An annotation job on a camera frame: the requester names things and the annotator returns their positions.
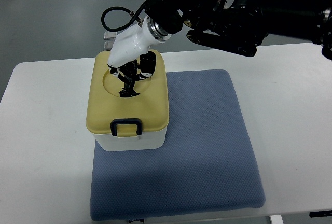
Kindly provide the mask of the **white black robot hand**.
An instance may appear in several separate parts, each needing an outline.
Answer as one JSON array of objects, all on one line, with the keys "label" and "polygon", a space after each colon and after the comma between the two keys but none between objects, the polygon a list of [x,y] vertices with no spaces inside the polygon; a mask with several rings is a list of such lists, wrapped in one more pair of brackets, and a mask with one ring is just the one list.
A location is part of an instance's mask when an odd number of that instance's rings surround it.
[{"label": "white black robot hand", "polygon": [[171,34],[149,16],[116,37],[107,66],[112,75],[124,82],[124,91],[133,92],[136,81],[154,74],[156,55],[150,47],[162,44],[170,37]]}]

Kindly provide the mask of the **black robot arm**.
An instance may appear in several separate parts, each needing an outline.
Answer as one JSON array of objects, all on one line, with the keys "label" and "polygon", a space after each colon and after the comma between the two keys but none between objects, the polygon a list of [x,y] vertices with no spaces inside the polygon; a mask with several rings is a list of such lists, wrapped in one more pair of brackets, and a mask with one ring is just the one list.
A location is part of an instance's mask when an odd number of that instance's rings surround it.
[{"label": "black robot arm", "polygon": [[147,0],[169,34],[183,25],[198,45],[252,57],[269,34],[309,40],[331,58],[331,0]]}]

